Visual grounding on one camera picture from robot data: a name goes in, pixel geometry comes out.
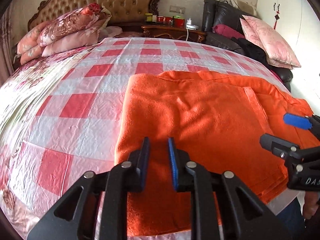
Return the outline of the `person right hand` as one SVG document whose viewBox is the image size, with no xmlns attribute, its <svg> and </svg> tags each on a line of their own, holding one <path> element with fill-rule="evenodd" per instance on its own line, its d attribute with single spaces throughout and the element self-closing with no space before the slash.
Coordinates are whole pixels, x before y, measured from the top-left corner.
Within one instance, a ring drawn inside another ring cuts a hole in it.
<svg viewBox="0 0 320 240">
<path fill-rule="evenodd" d="M 316 213 L 319 204 L 319 192 L 305 192 L 304 205 L 303 205 L 303 217 L 305 219 L 311 219 Z"/>
</svg>

